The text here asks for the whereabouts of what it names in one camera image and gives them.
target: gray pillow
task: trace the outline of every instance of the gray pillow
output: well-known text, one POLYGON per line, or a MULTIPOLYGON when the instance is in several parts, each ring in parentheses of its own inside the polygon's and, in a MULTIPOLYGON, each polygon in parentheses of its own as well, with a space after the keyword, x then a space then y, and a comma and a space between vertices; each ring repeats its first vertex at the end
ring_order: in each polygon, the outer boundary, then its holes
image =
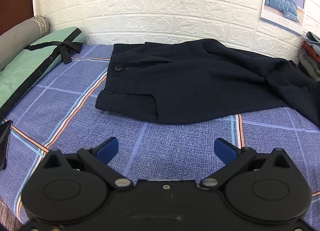
POLYGON ((0 71, 26 46, 49 33, 49 24, 35 16, 14 26, 0 36, 0 71))

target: black phone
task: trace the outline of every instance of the black phone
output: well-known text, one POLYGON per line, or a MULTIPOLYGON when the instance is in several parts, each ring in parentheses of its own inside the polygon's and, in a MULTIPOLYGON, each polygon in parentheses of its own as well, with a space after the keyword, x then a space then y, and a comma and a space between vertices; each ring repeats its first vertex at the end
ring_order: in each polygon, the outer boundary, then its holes
POLYGON ((0 170, 7 167, 7 150, 12 121, 0 124, 0 170))

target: mint green fabric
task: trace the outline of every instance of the mint green fabric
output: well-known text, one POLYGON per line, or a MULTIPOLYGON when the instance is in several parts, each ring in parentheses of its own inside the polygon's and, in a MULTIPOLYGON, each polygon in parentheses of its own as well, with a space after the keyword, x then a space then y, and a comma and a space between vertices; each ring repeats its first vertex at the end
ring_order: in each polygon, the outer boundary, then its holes
MULTIPOLYGON (((39 40, 31 45, 36 45, 43 42, 60 41, 63 42, 77 27, 65 28, 58 30, 39 40)), ((85 42, 86 36, 82 32, 73 42, 85 42)), ((23 49, 16 57, 0 72, 0 108, 18 89, 18 87, 52 54, 56 46, 48 46, 38 50, 23 49)), ((61 62, 59 55, 53 63, 45 70, 42 76, 33 83, 35 85, 48 72, 51 71, 57 64, 61 62)))

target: blue gripper pad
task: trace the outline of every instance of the blue gripper pad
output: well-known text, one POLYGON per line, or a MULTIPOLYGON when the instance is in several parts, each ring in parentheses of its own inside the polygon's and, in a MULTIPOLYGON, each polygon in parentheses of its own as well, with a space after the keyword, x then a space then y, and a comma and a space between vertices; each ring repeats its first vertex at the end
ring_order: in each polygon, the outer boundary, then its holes
POLYGON ((117 138, 111 137, 98 147, 94 148, 92 154, 104 164, 108 164, 118 153, 119 143, 117 138))
POLYGON ((241 154, 241 149, 238 149, 231 143, 222 138, 218 138, 214 142, 214 153, 223 161, 225 165, 229 164, 241 154))

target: red cloth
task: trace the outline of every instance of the red cloth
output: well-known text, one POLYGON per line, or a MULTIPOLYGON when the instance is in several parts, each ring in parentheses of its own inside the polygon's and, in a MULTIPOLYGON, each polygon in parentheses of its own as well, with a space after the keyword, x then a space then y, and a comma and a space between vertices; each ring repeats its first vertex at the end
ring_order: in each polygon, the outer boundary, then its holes
POLYGON ((310 55, 313 57, 314 60, 316 60, 320 64, 320 57, 317 55, 317 53, 314 51, 314 49, 304 41, 302 43, 302 47, 310 53, 310 55))

